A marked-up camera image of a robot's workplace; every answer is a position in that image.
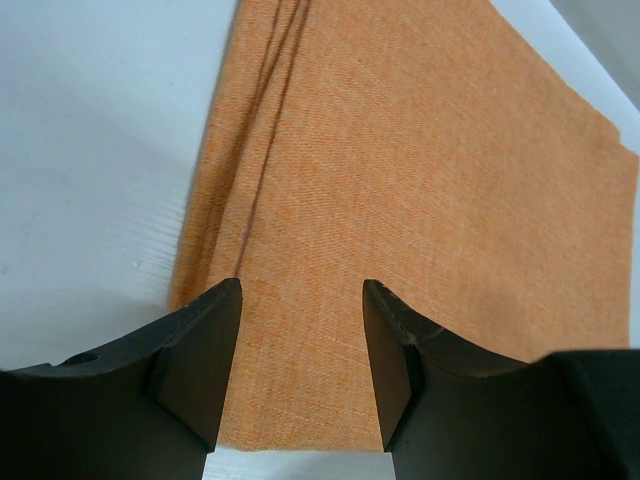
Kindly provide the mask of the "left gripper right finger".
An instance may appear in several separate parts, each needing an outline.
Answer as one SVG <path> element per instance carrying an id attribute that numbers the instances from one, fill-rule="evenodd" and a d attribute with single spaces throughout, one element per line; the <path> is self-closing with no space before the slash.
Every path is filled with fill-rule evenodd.
<path id="1" fill-rule="evenodd" d="M 486 350 L 376 280 L 363 318 L 383 447 L 399 479 L 635 479 L 639 353 L 531 363 Z"/>

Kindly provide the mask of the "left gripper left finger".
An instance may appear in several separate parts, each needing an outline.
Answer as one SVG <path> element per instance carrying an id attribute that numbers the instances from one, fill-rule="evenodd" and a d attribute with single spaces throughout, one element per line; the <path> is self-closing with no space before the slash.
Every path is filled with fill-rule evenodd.
<path id="1" fill-rule="evenodd" d="M 5 479 L 199 479 L 217 443 L 242 309 L 229 278 L 61 364 L 1 375 Z"/>

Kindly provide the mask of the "orange cloth placemat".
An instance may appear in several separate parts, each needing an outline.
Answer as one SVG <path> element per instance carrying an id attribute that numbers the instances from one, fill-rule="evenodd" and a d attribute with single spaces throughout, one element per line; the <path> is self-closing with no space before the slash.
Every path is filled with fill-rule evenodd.
<path id="1" fill-rule="evenodd" d="M 487 1 L 243 1 L 169 305 L 227 277 L 218 440 L 382 448 L 362 285 L 530 361 L 630 343 L 638 158 Z"/>

